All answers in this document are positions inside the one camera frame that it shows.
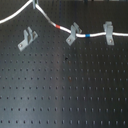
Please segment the grey gripper finger tip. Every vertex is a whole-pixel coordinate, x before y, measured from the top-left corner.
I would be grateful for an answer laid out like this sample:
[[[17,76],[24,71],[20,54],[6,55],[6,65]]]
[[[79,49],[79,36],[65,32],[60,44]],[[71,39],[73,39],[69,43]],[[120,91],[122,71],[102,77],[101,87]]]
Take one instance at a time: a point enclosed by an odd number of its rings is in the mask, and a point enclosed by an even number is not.
[[[38,0],[32,0],[32,3],[33,3],[33,9],[35,9],[36,5],[38,4]]]

